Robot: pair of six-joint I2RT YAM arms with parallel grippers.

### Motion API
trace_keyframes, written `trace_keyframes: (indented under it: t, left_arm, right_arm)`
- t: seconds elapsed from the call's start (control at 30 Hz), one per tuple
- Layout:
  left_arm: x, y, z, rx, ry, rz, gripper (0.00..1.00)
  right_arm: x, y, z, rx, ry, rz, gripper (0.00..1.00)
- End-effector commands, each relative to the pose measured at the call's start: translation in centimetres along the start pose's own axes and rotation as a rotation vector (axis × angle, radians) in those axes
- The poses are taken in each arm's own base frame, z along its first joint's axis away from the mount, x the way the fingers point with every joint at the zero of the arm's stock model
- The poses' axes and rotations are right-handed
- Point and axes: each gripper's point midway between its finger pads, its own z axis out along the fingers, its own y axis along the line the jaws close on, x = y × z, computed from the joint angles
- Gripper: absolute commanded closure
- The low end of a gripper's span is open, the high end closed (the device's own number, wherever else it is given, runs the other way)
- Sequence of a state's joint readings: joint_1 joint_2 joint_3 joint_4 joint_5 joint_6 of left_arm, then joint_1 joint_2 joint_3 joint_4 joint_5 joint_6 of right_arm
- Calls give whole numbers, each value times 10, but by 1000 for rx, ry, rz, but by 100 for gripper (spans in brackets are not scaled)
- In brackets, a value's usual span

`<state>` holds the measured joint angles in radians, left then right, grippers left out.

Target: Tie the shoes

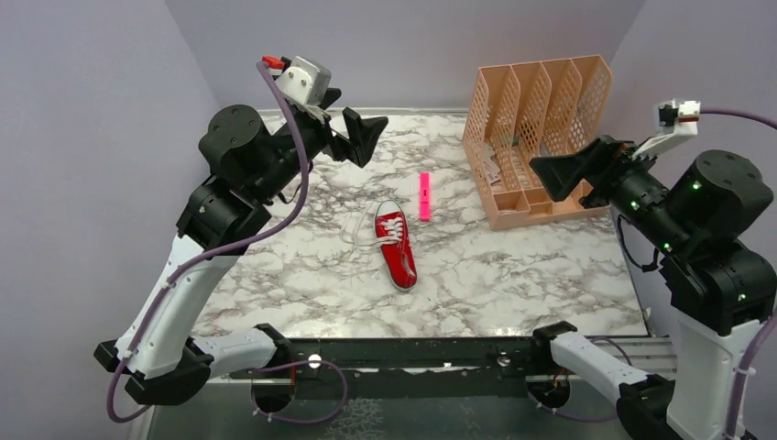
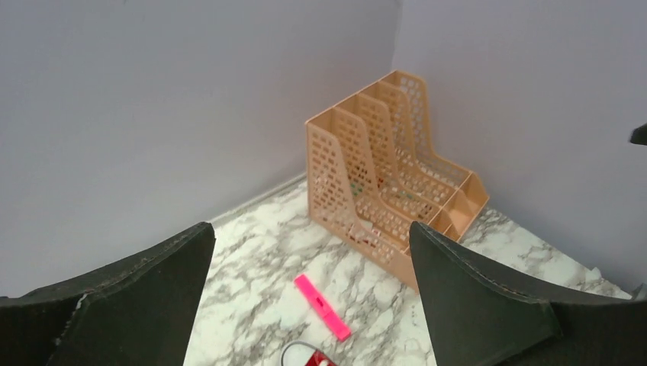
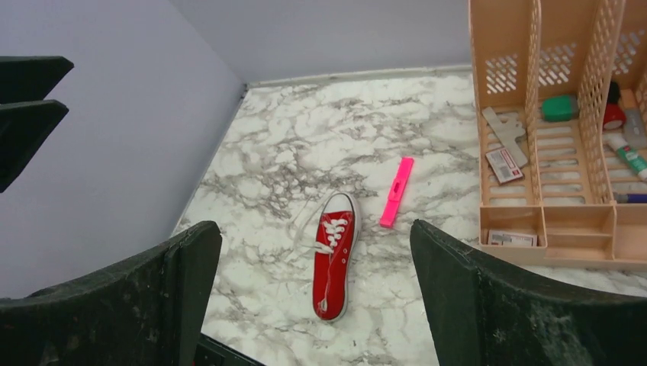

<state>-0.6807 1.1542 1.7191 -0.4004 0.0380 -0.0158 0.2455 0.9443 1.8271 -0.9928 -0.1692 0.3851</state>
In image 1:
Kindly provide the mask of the white shoelace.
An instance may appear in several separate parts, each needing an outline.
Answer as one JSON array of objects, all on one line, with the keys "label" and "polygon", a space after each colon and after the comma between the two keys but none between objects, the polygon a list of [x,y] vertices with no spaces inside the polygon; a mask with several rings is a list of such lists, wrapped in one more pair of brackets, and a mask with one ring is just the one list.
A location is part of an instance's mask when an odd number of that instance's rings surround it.
[{"label": "white shoelace", "polygon": [[404,246],[408,225],[400,205],[394,201],[369,202],[359,213],[348,214],[339,237],[353,249],[373,249],[387,245]]}]

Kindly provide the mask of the red canvas sneaker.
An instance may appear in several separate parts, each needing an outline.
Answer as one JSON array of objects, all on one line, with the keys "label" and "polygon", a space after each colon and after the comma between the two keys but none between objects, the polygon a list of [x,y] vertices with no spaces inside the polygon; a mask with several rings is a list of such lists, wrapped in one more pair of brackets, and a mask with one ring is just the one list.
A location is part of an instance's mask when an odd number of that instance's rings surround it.
[{"label": "red canvas sneaker", "polygon": [[392,283],[401,290],[412,289],[418,274],[407,218],[398,203],[384,201],[378,205],[374,231]]}]

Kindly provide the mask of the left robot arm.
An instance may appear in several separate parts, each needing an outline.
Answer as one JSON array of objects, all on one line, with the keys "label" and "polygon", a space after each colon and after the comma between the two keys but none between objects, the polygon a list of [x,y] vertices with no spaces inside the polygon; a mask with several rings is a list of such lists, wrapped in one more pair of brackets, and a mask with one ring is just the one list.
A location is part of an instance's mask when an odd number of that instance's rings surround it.
[{"label": "left robot arm", "polygon": [[95,359],[140,405],[172,406],[191,399],[211,378],[242,369],[277,376],[287,367],[287,343],[267,324],[237,335],[192,336],[215,287],[258,237],[279,232],[269,207],[313,159],[325,154],[366,166],[388,125],[384,116],[342,112],[346,131],[330,117],[298,107],[270,131],[258,111],[234,104],[217,112],[199,141],[209,177],[190,195],[176,224],[168,261],[142,311]]}]

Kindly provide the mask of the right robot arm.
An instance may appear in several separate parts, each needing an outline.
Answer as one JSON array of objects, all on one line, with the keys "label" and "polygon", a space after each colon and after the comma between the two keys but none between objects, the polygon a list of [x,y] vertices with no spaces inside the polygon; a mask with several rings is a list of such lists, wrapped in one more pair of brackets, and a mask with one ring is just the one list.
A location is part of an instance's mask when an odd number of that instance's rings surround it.
[{"label": "right robot arm", "polygon": [[679,329],[675,377],[632,367],[565,322],[533,333],[529,361],[590,384],[634,439],[745,439],[742,404],[752,361],[775,325],[776,272],[739,236],[772,190],[748,159],[723,150],[699,154],[672,188],[651,175],[652,164],[634,144],[608,136],[530,163],[552,200],[586,182],[583,207],[616,208],[660,254]]}]

